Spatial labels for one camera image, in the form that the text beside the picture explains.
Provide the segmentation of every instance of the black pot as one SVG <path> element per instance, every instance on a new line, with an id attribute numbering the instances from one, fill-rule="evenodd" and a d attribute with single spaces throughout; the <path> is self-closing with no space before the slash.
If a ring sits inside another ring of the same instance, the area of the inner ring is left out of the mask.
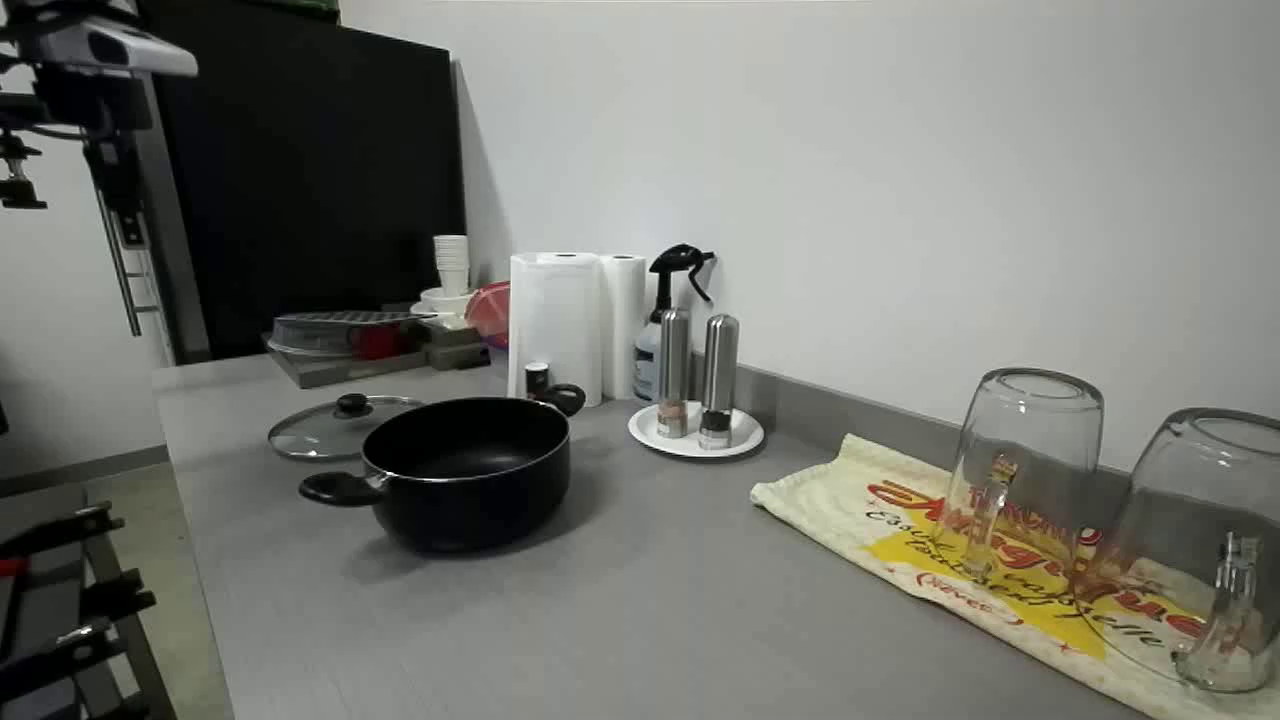
<path id="1" fill-rule="evenodd" d="M 446 401 L 385 420 L 365 476 L 309 476 L 318 502 L 374 506 L 417 550 L 484 550 L 542 528 L 569 486 L 573 405 L 509 395 Z"/>

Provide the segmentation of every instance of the pot lid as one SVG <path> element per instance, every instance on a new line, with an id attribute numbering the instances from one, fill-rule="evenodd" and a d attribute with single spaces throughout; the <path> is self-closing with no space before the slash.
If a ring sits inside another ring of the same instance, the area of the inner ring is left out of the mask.
<path id="1" fill-rule="evenodd" d="M 340 395 L 322 406 L 303 406 L 297 414 L 286 414 L 269 438 L 287 461 L 357 461 L 365 451 L 365 434 L 380 426 L 385 420 L 417 406 L 409 395 Z"/>

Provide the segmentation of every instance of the paper towel roll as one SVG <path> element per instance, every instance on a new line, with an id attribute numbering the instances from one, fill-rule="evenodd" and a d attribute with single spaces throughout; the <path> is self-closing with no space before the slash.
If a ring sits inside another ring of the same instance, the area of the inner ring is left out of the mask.
<path id="1" fill-rule="evenodd" d="M 644 255 L 602 255 L 605 275 L 605 395 L 631 401 L 637 331 L 644 322 Z"/>
<path id="2" fill-rule="evenodd" d="M 605 278 L 602 255 L 533 253 L 511 255 L 511 356 L 509 395 L 524 395 L 524 365 L 554 365 L 554 385 L 589 391 L 602 405 L 605 375 Z"/>

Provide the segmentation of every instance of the kitchen counter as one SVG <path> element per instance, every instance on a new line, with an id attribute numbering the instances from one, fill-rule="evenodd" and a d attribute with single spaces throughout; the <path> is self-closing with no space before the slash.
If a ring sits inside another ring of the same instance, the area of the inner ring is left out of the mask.
<path id="1" fill-rule="evenodd" d="M 774 426 L 731 465 L 573 420 L 573 492 L 533 541 L 413 557 L 374 511 L 297 497 L 264 434 L 340 391 L 500 391 L 498 369 L 299 391 L 269 356 L 162 375 L 162 420 L 240 720 L 1134 714 L 963 621 L 905 598 L 749 486 L 837 449 Z"/>

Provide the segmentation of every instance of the drinking glass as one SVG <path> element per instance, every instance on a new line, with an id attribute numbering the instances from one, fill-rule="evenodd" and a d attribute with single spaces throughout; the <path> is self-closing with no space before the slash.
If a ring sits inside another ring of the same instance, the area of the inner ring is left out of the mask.
<path id="1" fill-rule="evenodd" d="M 1092 575 L 1092 621 L 1134 661 L 1209 691 L 1264 687 L 1280 637 L 1280 420 L 1173 410 Z"/>
<path id="2" fill-rule="evenodd" d="M 1064 372 L 996 369 L 970 405 L 956 470 L 935 518 L 946 559 L 1038 595 L 1077 581 L 1085 492 L 1103 434 L 1103 395 Z"/>

